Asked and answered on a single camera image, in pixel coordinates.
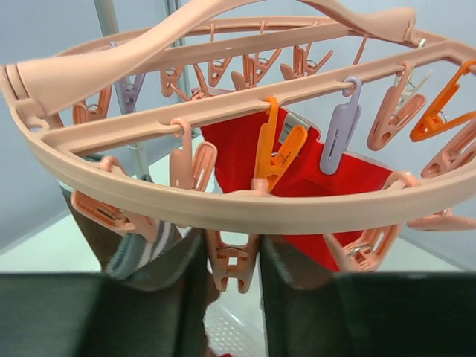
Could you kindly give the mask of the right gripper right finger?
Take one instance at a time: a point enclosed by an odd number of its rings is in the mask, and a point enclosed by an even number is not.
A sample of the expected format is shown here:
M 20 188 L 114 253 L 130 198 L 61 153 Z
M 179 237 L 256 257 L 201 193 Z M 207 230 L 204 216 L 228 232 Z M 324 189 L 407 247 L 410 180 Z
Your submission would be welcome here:
M 475 354 L 472 273 L 333 273 L 265 236 L 260 279 L 270 356 Z

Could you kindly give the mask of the brown striped sock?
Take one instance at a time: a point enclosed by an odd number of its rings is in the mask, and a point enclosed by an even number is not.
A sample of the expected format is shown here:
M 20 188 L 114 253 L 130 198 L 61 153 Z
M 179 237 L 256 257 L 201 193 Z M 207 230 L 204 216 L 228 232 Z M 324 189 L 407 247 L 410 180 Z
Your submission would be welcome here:
M 122 257 L 119 249 L 131 238 L 154 242 L 157 223 L 154 219 L 131 213 L 96 200 L 63 182 L 63 197 L 87 243 L 99 261 L 102 272 L 111 261 Z
M 157 240 L 147 242 L 140 234 L 126 234 L 105 268 L 105 273 L 125 286 L 142 292 L 170 288 L 191 267 L 202 232 L 173 223 L 159 222 Z

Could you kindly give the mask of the pink round clip hanger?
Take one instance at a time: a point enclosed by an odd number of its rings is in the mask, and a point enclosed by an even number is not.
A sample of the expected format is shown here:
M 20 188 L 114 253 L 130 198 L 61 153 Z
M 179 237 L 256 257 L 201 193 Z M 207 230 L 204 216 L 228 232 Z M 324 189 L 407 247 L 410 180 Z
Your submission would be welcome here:
M 101 269 L 156 288 L 179 228 L 213 281 L 251 284 L 262 235 L 333 271 L 375 271 L 403 227 L 467 231 L 475 113 L 448 120 L 475 49 L 412 8 L 315 16 L 191 1 L 162 23 L 1 67 L 13 120 L 62 184 Z

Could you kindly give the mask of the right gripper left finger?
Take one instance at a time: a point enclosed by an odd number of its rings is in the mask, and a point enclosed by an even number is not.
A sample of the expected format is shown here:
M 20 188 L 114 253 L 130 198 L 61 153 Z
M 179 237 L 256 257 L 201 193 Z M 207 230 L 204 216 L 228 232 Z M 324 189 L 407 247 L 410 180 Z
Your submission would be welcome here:
M 142 280 L 3 274 L 3 356 L 200 356 L 207 252 L 194 228 Z

